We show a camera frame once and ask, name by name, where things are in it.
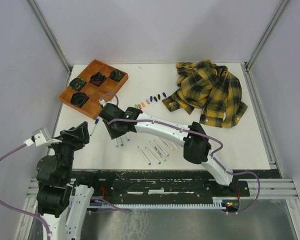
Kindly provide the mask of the light blue cap marker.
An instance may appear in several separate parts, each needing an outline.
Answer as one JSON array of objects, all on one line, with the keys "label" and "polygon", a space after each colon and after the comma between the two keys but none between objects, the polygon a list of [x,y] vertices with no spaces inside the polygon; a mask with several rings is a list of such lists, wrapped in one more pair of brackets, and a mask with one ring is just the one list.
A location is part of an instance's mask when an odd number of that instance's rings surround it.
[{"label": "light blue cap marker", "polygon": [[147,164],[149,166],[152,165],[152,163],[150,162],[150,160],[148,159],[148,157],[146,156],[146,154],[143,152],[143,150],[138,146],[137,149],[139,150],[139,152],[141,153],[141,155],[143,156],[143,158],[145,159],[145,161],[147,162]]}]

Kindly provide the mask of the orange compartment tray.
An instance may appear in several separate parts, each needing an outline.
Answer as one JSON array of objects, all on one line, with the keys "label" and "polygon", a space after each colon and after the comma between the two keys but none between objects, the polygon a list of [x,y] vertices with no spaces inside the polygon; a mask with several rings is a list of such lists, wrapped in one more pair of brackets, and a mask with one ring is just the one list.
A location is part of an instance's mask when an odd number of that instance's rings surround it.
[{"label": "orange compartment tray", "polygon": [[110,101],[113,96],[108,94],[117,94],[128,78],[123,70],[94,59],[70,81],[59,100],[95,120],[101,112],[100,98]]}]

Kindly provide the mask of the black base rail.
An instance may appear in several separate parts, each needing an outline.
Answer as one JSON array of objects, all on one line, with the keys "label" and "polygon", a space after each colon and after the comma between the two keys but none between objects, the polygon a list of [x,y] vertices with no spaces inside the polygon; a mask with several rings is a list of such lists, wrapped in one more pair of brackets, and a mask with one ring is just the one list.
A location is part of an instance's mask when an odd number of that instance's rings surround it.
[{"label": "black base rail", "polygon": [[206,170],[100,170],[94,196],[110,203],[205,203],[213,198],[237,200],[249,197],[246,181],[237,179],[235,190],[217,184]]}]

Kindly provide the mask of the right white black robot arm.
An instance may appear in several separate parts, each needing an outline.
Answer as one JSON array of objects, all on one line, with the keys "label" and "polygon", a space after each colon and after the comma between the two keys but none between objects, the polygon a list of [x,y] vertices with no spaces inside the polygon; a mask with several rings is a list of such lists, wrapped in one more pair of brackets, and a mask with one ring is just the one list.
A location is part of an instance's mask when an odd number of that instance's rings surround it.
[{"label": "right white black robot arm", "polygon": [[238,180],[235,174],[215,157],[215,153],[223,148],[223,143],[207,135],[200,123],[177,124],[134,107],[128,107],[123,111],[116,104],[103,100],[100,105],[99,117],[104,122],[111,139],[133,132],[171,141],[183,147],[183,158],[186,161],[202,165],[213,176],[220,185],[221,193],[230,196],[237,191]]}]

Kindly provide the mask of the yellow plaid shirt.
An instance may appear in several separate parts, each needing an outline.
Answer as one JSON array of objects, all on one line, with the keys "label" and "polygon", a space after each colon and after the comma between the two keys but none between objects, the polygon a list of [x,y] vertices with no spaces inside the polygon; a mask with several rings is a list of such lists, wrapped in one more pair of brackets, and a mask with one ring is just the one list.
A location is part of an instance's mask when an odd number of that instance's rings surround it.
[{"label": "yellow plaid shirt", "polygon": [[184,109],[190,115],[200,109],[201,124],[217,128],[238,125],[248,106],[242,101],[240,80],[227,66],[205,59],[177,62],[176,70],[177,90],[162,100],[170,112]]}]

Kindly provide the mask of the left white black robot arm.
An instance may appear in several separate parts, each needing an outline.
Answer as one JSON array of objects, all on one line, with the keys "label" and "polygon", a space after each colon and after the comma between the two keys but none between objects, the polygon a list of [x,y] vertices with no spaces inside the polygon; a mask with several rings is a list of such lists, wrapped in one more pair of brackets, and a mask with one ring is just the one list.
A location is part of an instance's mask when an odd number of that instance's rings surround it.
[{"label": "left white black robot arm", "polygon": [[56,137],[51,137],[46,128],[33,135],[37,147],[54,151],[36,166],[37,210],[44,221],[45,236],[49,240],[79,240],[90,198],[101,189],[93,173],[88,177],[77,176],[71,185],[75,151],[90,142],[88,123],[62,130]]}]

